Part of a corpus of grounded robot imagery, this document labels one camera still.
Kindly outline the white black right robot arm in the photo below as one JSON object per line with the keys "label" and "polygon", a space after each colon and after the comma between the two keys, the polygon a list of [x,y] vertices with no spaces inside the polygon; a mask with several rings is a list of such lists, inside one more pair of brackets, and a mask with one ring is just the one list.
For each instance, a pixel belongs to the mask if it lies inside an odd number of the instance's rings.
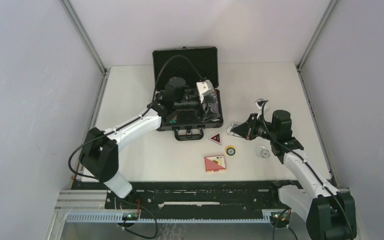
{"label": "white black right robot arm", "polygon": [[355,200],[341,192],[316,169],[303,145],[293,136],[291,114],[276,110],[270,122],[262,113],[249,118],[231,131],[251,141],[257,137],[270,142],[271,151],[296,177],[302,189],[284,185],[269,194],[275,208],[288,206],[305,220],[312,240],[353,240],[357,237]]}

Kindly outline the yellow round blind button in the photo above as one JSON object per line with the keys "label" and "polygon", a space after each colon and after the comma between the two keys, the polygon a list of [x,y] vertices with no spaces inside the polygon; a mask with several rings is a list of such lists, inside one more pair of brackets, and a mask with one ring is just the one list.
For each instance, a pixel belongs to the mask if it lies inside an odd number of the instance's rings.
{"label": "yellow round blind button", "polygon": [[232,157],[237,153],[236,148],[233,145],[228,145],[225,147],[225,154]]}

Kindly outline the blue playing card deck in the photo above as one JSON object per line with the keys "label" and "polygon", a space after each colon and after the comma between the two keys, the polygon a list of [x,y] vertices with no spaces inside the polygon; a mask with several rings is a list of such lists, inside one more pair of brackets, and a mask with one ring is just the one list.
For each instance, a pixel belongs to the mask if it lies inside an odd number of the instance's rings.
{"label": "blue playing card deck", "polygon": [[233,131],[233,129],[237,126],[239,126],[240,124],[239,123],[236,123],[236,122],[233,122],[231,124],[231,126],[229,126],[227,129],[226,129],[226,133],[229,135],[229,136],[233,136],[233,137],[237,137],[237,138],[241,138],[242,136],[240,136],[239,134],[235,133]]}

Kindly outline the red triangular dealer button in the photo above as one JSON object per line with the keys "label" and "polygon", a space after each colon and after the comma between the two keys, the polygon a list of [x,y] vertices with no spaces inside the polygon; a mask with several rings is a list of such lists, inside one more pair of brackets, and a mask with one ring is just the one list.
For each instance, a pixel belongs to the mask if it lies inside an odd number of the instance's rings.
{"label": "red triangular dealer button", "polygon": [[208,137],[208,140],[211,141],[212,143],[215,143],[219,146],[222,145],[222,139],[221,139],[221,132],[217,132],[210,137]]}

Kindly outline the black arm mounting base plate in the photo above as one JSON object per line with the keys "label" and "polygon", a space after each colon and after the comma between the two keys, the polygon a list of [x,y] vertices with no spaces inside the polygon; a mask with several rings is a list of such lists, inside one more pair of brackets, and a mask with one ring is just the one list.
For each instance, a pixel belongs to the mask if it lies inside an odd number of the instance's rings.
{"label": "black arm mounting base plate", "polygon": [[264,210],[284,210],[278,190],[303,187],[296,180],[137,181],[123,200],[106,193],[105,209],[144,207],[143,218],[157,220],[261,220]]}

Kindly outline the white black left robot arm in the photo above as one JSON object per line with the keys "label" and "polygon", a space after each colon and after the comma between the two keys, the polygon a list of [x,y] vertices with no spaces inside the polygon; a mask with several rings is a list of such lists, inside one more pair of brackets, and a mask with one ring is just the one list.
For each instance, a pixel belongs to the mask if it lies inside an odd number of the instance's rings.
{"label": "white black left robot arm", "polygon": [[208,79],[189,88],[186,80],[172,77],[163,90],[154,90],[151,102],[137,116],[106,130],[88,131],[80,150],[80,163],[117,196],[117,202],[129,209],[136,203],[131,183],[119,171],[119,153],[126,146],[154,130],[173,131],[178,141],[199,140],[205,128],[212,128],[222,117],[217,90]]}

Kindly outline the clear round button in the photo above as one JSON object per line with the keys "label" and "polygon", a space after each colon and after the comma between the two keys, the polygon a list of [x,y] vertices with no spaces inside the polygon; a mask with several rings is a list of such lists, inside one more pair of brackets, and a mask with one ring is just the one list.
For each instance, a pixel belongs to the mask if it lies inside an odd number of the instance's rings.
{"label": "clear round button", "polygon": [[264,158],[264,159],[268,159],[270,156],[271,156],[271,153],[270,151],[265,147],[265,146],[257,146],[255,148],[255,155],[258,157],[258,158]]}

